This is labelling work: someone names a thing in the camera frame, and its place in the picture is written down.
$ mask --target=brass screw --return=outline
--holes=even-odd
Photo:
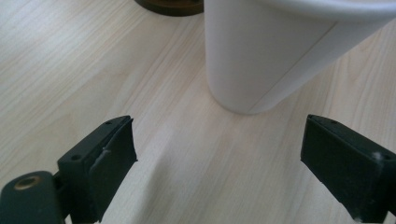
[[[34,187],[35,185],[37,185],[40,182],[40,180],[41,180],[41,178],[38,175],[28,176],[28,177],[18,181],[15,184],[14,189],[15,190],[29,189],[29,188]]]

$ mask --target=wood grain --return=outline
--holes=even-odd
[[[355,223],[300,162],[307,114],[396,152],[396,22],[276,108],[242,116],[205,79],[204,15],[134,1],[2,1],[0,186],[134,117],[139,162],[103,223]],[[389,216],[387,223],[394,223]]]

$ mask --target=paper cup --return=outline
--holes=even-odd
[[[396,17],[396,0],[205,1],[209,89],[242,114],[268,110]]]

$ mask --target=screw hole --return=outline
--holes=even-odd
[[[28,177],[18,181],[15,184],[14,189],[16,189],[16,190],[29,189],[29,188],[37,185],[38,182],[40,182],[40,176],[38,176],[38,175],[28,176]]]
[[[389,155],[382,155],[384,157],[384,160],[388,161],[390,160],[390,156]]]
[[[78,161],[79,159],[81,159],[80,155],[74,155],[72,156],[72,161]]]

